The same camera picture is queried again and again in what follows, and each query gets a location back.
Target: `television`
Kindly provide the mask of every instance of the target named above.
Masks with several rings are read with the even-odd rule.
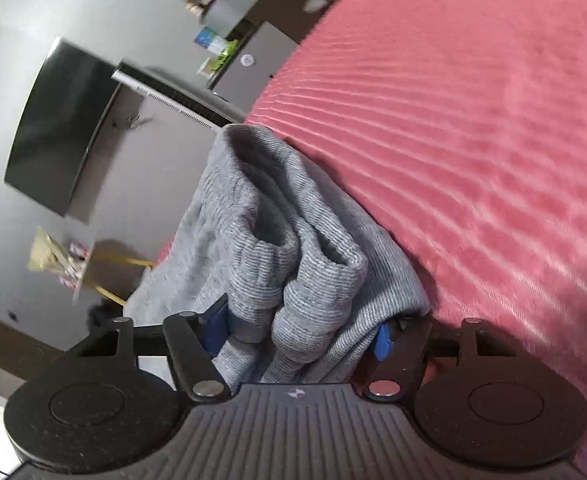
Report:
[[[65,216],[119,88],[111,64],[57,38],[17,127],[4,182]]]

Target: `gray wall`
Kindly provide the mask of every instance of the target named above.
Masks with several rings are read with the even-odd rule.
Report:
[[[213,134],[153,100],[140,114],[153,121],[121,132],[132,92],[120,94],[100,132],[78,187],[72,214],[62,219],[3,182],[6,161],[24,104],[54,36],[117,61],[129,57],[179,78],[192,72],[202,52],[192,44],[195,20],[177,0],[0,0],[0,319],[14,312],[16,328],[67,349],[85,335],[85,292],[53,275],[26,269],[35,227],[86,244],[113,239],[154,258],[172,236],[204,169]]]

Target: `ribbed gray plate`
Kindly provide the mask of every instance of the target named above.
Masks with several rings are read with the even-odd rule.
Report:
[[[14,480],[64,475],[25,464]],[[247,384],[200,406],[162,449],[119,470],[78,480],[584,480],[568,463],[528,473],[473,469],[422,441],[395,406],[358,398],[349,384]]]

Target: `folded clothing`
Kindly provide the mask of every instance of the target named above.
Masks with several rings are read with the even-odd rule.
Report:
[[[157,324],[225,292],[231,336],[213,362],[231,388],[343,381],[382,322],[429,310],[411,263],[364,209],[269,129],[241,124],[216,138],[169,255],[125,314]]]

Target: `pink blanket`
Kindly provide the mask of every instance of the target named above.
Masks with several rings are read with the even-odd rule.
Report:
[[[587,397],[587,0],[340,0],[248,121]]]

